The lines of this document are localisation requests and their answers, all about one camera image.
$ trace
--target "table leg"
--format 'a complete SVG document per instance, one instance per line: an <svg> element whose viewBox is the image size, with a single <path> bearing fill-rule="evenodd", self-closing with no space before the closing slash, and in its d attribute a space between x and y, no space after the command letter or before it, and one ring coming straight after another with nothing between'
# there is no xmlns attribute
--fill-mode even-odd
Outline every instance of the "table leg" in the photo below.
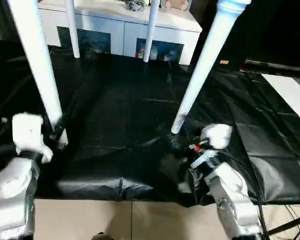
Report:
<svg viewBox="0 0 300 240"><path fill-rule="evenodd" d="M22 2L7 0L7 2L45 111L54 128L62 116L62 110L50 54L42 29L38 0L22 0ZM60 142L68 143L66 132L62 134Z"/></svg>
<svg viewBox="0 0 300 240"><path fill-rule="evenodd" d="M66 8L66 16L68 19L73 55L76 59L78 59L80 58L80 51L78 43L78 33L76 28L74 0L64 0L64 3Z"/></svg>
<svg viewBox="0 0 300 240"><path fill-rule="evenodd" d="M251 0L219 0L208 37L204 43L199 60L193 71L179 110L174 119L171 132L177 134L192 105L194 104L206 78L213 67L235 21Z"/></svg>
<svg viewBox="0 0 300 240"><path fill-rule="evenodd" d="M155 32L155 26L157 21L157 15L159 11L159 4L160 4L160 0L151 1L151 9L149 15L148 29L146 34L144 55L143 55L143 61L145 63L149 61L149 57L150 57L150 50L151 50L152 42L154 40L154 32Z"/></svg>

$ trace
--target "white panel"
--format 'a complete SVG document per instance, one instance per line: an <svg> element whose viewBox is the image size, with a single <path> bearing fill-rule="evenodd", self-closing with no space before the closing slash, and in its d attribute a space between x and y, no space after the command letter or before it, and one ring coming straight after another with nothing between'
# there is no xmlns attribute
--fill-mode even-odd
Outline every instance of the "white panel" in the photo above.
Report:
<svg viewBox="0 0 300 240"><path fill-rule="evenodd" d="M175 44L183 44L179 64L189 65L199 38L199 32L176 30L156 26L153 40ZM137 38L146 39L147 25L126 22L124 26L123 55L134 57L137 48Z"/></svg>
<svg viewBox="0 0 300 240"><path fill-rule="evenodd" d="M42 16L42 28L46 43L53 46L61 46L57 26L68 27L67 14L60 11L40 9ZM124 49L124 22L104 19L94 16L75 14L77 29L110 34L111 54L122 55Z"/></svg>
<svg viewBox="0 0 300 240"><path fill-rule="evenodd" d="M291 77L262 74L300 117L300 85Z"/></svg>

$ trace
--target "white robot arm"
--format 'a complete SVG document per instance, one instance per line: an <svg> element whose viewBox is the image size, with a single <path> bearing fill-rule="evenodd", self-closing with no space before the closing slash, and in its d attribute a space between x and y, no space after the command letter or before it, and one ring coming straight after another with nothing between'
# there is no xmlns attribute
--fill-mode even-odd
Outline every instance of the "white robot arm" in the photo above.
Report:
<svg viewBox="0 0 300 240"><path fill-rule="evenodd" d="M48 163L52 150L44 144L41 116L27 113L12 118L17 157L0 171L0 240L33 236L34 195L40 174L38 164Z"/></svg>

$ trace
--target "white cabinet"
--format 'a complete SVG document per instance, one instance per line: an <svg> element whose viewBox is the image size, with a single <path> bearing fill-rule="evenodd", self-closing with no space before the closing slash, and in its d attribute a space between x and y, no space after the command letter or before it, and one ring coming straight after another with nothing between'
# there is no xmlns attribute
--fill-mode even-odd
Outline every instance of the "white cabinet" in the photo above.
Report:
<svg viewBox="0 0 300 240"><path fill-rule="evenodd" d="M123 55L128 57L136 56L138 40L146 39L147 27L148 25L145 24L125 23ZM178 62L179 64L189 65L199 36L199 32L156 26L152 46L156 41L182 45Z"/></svg>
<svg viewBox="0 0 300 240"><path fill-rule="evenodd" d="M41 0L38 7L46 43L71 48L64 0ZM136 50L147 36L150 7L133 12L121 0L74 0L74 7L81 49L136 56ZM152 46L163 49L158 51L157 59L171 56L171 48L173 53L177 52L175 62L189 65L202 31L191 13L160 8L155 25Z"/></svg>
<svg viewBox="0 0 300 240"><path fill-rule="evenodd" d="M67 14L61 11L40 9L42 28L48 45L69 47ZM122 55L124 50L124 22L95 16L75 14L80 48Z"/></svg>

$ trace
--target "stuffed toy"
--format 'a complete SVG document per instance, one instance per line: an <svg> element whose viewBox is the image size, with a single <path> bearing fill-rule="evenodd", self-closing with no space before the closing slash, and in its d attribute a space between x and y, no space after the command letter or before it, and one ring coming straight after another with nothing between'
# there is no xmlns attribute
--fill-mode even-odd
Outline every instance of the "stuffed toy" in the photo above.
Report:
<svg viewBox="0 0 300 240"><path fill-rule="evenodd" d="M185 11L188 8L188 0L166 0L165 7L180 9L181 11Z"/></svg>

